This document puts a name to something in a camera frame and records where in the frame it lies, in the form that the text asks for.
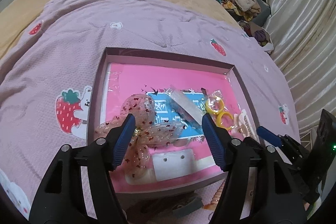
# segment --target brown spiral object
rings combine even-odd
[[[222,194],[223,189],[224,189],[224,184],[225,184],[225,179],[224,179],[223,183],[221,184],[221,186],[218,188],[217,192],[214,194],[210,204],[204,205],[203,209],[212,210],[212,211],[214,211],[216,209],[217,204],[219,202],[219,199],[220,199],[221,194]]]

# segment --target blue card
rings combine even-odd
[[[195,92],[183,92],[190,100],[194,102],[201,109],[201,104],[205,104],[204,94]],[[170,98],[163,92],[158,92],[154,95],[151,92],[147,92],[147,95],[151,96],[155,102],[156,118],[155,124],[163,121],[180,121],[185,124],[186,129],[183,130],[179,139],[191,139],[193,137],[203,136],[201,129],[193,128],[182,115],[177,113],[170,105]]]

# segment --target satin curtain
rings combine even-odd
[[[303,137],[318,125],[322,108],[336,115],[336,0],[268,3],[271,57],[287,79]]]

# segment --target box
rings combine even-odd
[[[118,79],[118,84],[109,88],[114,79]],[[255,125],[258,126],[256,111],[234,65],[169,52],[107,47],[93,86],[87,143],[94,141],[95,128],[111,119],[126,97],[147,93],[159,104],[164,101],[164,92],[159,92],[160,87],[168,88],[169,84],[174,84],[178,89],[188,89],[189,83],[197,85],[198,89],[213,91],[223,90],[221,85],[226,85],[230,94],[228,107],[235,109],[235,112],[245,109],[255,132]],[[157,91],[157,95],[153,95],[153,90]],[[194,97],[196,104],[202,96],[193,87],[185,93]],[[166,119],[172,111],[169,108],[161,109],[157,111],[156,119]],[[116,193],[141,193],[143,197],[155,198],[194,191],[222,179],[225,175],[215,165],[204,136],[196,135],[192,130],[188,134],[179,138],[179,142],[186,145],[174,144],[151,150],[150,171],[139,180],[125,177],[122,166],[119,166],[111,174]]]

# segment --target metal screw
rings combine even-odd
[[[61,147],[61,150],[62,150],[63,152],[67,152],[69,149],[70,149],[70,145],[68,145],[68,144],[65,144],[65,145],[63,145],[63,146]]]
[[[275,148],[274,148],[274,146],[269,145],[269,146],[267,147],[267,151],[270,152],[270,153],[274,153],[274,152],[275,152]]]
[[[232,140],[231,140],[231,143],[232,143],[233,145],[236,145],[236,146],[237,146],[237,145],[240,145],[241,141],[240,141],[239,139],[236,139],[236,138],[235,138],[235,139],[232,139]]]
[[[106,143],[106,140],[105,140],[105,138],[99,138],[98,140],[96,140],[96,143],[99,144],[99,145],[102,145],[102,144]]]

